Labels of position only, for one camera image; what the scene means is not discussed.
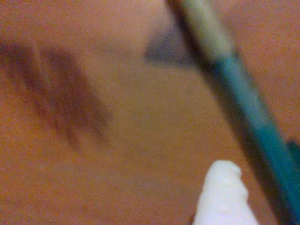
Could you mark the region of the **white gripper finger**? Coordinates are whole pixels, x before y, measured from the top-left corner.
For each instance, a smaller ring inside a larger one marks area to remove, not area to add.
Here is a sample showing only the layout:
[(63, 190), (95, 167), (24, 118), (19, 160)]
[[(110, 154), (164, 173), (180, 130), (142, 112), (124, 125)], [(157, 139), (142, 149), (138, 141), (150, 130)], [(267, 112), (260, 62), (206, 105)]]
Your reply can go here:
[(248, 190), (233, 162), (217, 160), (209, 168), (197, 204), (194, 225), (257, 225)]

